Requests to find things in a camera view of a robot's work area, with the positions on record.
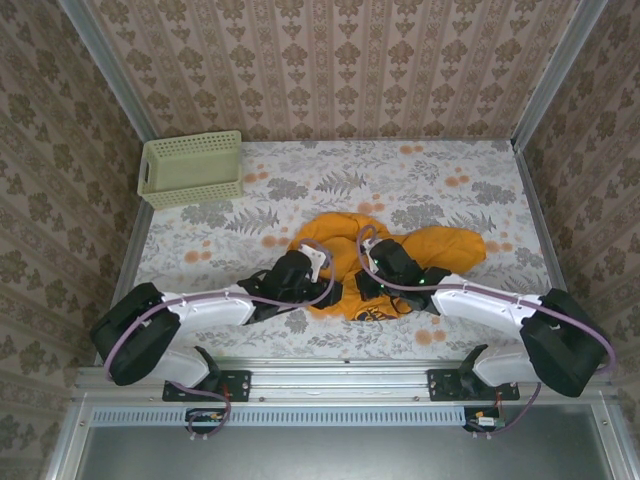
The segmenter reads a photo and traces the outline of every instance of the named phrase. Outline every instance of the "black clamp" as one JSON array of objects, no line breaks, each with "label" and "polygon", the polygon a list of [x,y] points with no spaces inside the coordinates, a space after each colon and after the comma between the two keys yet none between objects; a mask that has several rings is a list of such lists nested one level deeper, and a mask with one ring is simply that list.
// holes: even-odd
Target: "black clamp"
[{"label": "black clamp", "polygon": [[[254,273],[251,277],[240,280],[238,285],[249,295],[286,303],[301,303],[318,298],[329,286],[329,281],[321,278],[312,282],[312,271],[309,257],[298,250],[289,250],[271,270]],[[322,309],[335,305],[341,299],[342,284],[334,281],[329,294],[313,306]],[[259,300],[254,300],[253,305],[255,310],[248,323],[262,322],[283,313],[280,307]]]},{"label": "black clamp", "polygon": [[[438,267],[422,269],[418,262],[412,259],[402,245],[391,238],[375,244],[369,251],[369,256],[378,267],[376,275],[383,280],[402,286],[438,285],[443,278],[451,275],[449,270]],[[378,283],[367,272],[360,270],[356,276],[356,286],[363,301],[388,295],[391,299],[401,299],[415,311],[427,311],[439,315],[433,305],[431,297],[433,291],[407,292],[386,287]]]}]

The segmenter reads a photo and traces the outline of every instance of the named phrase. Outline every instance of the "floral tablecloth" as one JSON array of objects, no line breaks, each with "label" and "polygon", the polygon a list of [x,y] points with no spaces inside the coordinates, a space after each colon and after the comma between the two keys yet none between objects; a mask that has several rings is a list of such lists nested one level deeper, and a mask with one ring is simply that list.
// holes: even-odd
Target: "floral tablecloth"
[{"label": "floral tablecloth", "polygon": [[[474,230],[489,253],[468,278],[523,293],[550,287],[507,141],[273,142],[242,150],[245,196],[156,211],[136,283],[171,292],[221,288],[270,268],[316,215],[357,211],[392,233],[428,225]],[[306,310],[187,339],[217,356],[352,359],[457,359],[477,344],[507,341],[453,317],[347,322]]]}]

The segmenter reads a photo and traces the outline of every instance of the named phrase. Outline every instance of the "metal edge trim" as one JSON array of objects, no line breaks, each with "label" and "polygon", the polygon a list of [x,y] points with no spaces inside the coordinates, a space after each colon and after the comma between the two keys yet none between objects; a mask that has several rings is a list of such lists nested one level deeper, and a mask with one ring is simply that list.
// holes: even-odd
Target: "metal edge trim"
[{"label": "metal edge trim", "polygon": [[142,256],[144,245],[147,241],[147,234],[149,233],[152,219],[153,207],[151,207],[147,201],[141,200],[138,215],[131,230],[127,253],[124,256],[120,275],[118,276],[118,283],[116,283],[116,288],[113,292],[111,307],[118,303],[133,288],[133,282],[136,279],[138,264],[140,263],[140,257]]},{"label": "metal edge trim", "polygon": [[524,187],[524,193],[529,202],[529,208],[531,210],[531,217],[533,218],[533,226],[538,235],[540,242],[540,248],[542,249],[542,256],[544,257],[545,264],[547,265],[547,271],[549,272],[549,279],[551,280],[551,286],[567,290],[567,284],[564,281],[562,275],[562,269],[560,268],[560,262],[558,256],[553,248],[553,242],[549,235],[549,229],[547,223],[544,220],[544,214],[542,213],[542,207],[540,201],[536,195],[536,189],[529,173],[529,168],[524,159],[522,149],[515,148],[516,164],[520,171],[520,178],[522,179],[522,185]]},{"label": "metal edge trim", "polygon": [[604,397],[591,406],[595,426],[614,480],[638,479],[638,456],[619,405]]},{"label": "metal edge trim", "polygon": [[49,460],[49,469],[44,477],[45,480],[58,480],[62,474],[64,463],[67,457],[67,452],[71,445],[71,439],[73,432],[75,431],[76,424],[78,423],[78,416],[80,415],[80,406],[70,406],[67,410],[67,414],[64,417],[60,434],[56,442],[55,449]]},{"label": "metal edge trim", "polygon": [[93,61],[107,80],[118,103],[129,117],[140,140],[147,142],[157,138],[153,124],[124,74],[125,70],[121,68],[109,43],[102,35],[98,22],[91,15],[85,0],[60,0],[60,3],[89,50]]},{"label": "metal edge trim", "polygon": [[576,8],[513,132],[517,147],[524,149],[531,139],[606,4],[584,0]]}]

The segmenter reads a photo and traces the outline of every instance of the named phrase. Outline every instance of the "orange t-shirt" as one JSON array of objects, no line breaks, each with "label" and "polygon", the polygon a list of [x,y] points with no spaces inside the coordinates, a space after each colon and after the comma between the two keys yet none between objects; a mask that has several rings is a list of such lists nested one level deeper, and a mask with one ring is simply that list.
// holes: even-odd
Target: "orange t-shirt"
[{"label": "orange t-shirt", "polygon": [[[453,227],[425,227],[408,235],[391,235],[387,227],[366,215],[358,213],[326,213],[303,226],[289,249],[297,249],[303,238],[312,238],[328,249],[333,258],[336,281],[342,283],[342,299],[322,310],[310,307],[315,313],[345,315],[349,320],[387,320],[398,318],[398,314],[386,295],[362,301],[356,286],[355,275],[362,266],[356,252],[356,237],[365,225],[378,230],[378,238],[392,238],[400,243],[422,268],[440,267],[462,274],[486,257],[482,237],[470,230]],[[329,269],[320,276],[329,278]],[[407,305],[398,301],[400,312],[408,311]]]}]

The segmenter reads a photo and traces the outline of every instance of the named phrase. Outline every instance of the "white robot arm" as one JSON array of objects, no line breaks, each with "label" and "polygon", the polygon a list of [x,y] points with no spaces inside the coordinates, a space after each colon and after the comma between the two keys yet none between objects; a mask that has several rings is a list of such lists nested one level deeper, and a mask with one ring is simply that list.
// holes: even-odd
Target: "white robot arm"
[{"label": "white robot arm", "polygon": [[[579,396],[607,353],[602,341],[585,333],[602,335],[566,292],[552,289],[537,296],[488,289],[447,270],[422,270],[392,240],[365,247],[375,280],[366,270],[356,276],[363,300],[388,295],[413,310],[466,318],[519,340],[476,349],[467,383],[497,387],[542,381],[559,393]],[[179,295],[141,284],[92,329],[91,338],[118,385],[154,377],[211,391],[219,373],[215,362],[200,347],[182,347],[185,336],[212,326],[263,321],[282,313],[282,306],[324,308],[339,302],[342,286],[318,277],[327,262],[325,253],[303,245],[273,269],[223,290]],[[570,315],[586,326],[562,324],[539,309]]]}]

